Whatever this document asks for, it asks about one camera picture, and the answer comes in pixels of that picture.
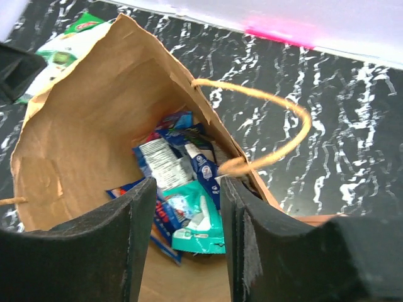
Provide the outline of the pink tape strip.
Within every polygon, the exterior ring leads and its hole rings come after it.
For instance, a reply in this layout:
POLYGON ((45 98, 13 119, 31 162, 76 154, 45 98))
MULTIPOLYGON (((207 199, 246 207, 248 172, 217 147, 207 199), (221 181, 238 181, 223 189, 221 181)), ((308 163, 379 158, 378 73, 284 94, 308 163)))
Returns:
POLYGON ((314 49, 317 44, 315 26, 279 18, 253 18, 245 24, 245 33, 275 42, 314 49))

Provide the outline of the green white snack bag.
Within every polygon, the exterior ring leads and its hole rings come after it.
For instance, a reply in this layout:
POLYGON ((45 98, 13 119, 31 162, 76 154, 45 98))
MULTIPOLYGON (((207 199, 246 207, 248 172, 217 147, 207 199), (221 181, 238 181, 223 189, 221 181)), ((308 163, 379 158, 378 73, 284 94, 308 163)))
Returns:
POLYGON ((110 26, 110 22, 85 12, 64 33, 42 45, 36 54, 44 58, 47 66, 17 102, 26 104, 68 66, 85 56, 110 26))

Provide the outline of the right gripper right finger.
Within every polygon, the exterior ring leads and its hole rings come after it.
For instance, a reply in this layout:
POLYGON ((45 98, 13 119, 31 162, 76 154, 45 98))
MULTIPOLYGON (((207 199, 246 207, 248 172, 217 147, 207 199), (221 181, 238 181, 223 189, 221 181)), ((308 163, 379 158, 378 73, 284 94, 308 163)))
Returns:
POLYGON ((220 202, 232 301, 402 300, 402 218, 310 226, 231 177, 220 202))

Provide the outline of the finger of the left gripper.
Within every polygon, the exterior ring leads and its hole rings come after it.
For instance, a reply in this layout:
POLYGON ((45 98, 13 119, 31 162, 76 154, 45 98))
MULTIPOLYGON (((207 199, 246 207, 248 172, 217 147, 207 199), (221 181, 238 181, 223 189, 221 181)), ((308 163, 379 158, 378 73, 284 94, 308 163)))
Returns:
POLYGON ((46 66, 43 57, 1 42, 1 101, 17 102, 46 66))

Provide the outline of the brown paper bag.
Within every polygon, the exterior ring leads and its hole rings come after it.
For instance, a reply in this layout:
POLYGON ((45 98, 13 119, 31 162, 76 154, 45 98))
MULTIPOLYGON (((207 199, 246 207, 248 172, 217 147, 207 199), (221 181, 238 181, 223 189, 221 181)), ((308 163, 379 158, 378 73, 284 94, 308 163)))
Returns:
MULTIPOLYGON (((195 79, 154 35, 121 14, 85 56, 28 103, 10 163, 11 202, 24 232, 48 231, 80 217, 112 201, 107 190, 142 178, 156 181, 157 194, 167 204, 157 180, 143 174, 133 148, 143 144, 164 117, 178 111, 191 111, 193 122, 205 127, 219 185, 225 177, 237 179, 283 212, 257 171, 306 137, 312 125, 307 110, 256 89, 195 79), (276 152, 249 161, 204 97, 202 86, 279 104, 302 119, 302 129, 276 152)), ((168 204, 167 210, 174 232, 180 222, 168 204)), ((221 202, 218 212, 222 218, 221 202)), ((180 265, 149 243, 137 301, 232 301, 226 249, 225 254, 175 251, 182 254, 180 265)))

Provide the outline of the blue snack packet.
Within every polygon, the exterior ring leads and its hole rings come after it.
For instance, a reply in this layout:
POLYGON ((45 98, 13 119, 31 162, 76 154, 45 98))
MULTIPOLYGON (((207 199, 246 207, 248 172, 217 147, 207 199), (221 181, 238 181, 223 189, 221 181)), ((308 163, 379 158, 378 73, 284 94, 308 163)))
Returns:
POLYGON ((191 111, 178 111, 164 117, 133 153, 143 174, 154 177, 163 191, 196 180, 219 210, 218 165, 205 134, 191 111))

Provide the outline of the teal snack packet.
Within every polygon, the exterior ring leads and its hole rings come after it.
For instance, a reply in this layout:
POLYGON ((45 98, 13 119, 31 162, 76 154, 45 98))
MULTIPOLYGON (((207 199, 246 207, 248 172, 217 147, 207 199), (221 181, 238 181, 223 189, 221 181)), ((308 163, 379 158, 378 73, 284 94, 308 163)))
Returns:
POLYGON ((172 235, 172 248, 194 254, 225 254, 222 218, 198 181, 164 191, 180 226, 172 235))

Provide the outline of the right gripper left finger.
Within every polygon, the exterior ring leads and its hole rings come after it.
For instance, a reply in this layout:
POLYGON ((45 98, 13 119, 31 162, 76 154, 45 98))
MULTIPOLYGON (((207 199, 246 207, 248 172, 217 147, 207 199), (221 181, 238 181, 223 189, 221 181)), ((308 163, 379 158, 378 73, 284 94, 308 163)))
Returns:
POLYGON ((137 301, 132 206, 122 196, 48 231, 1 230, 1 300, 137 301))

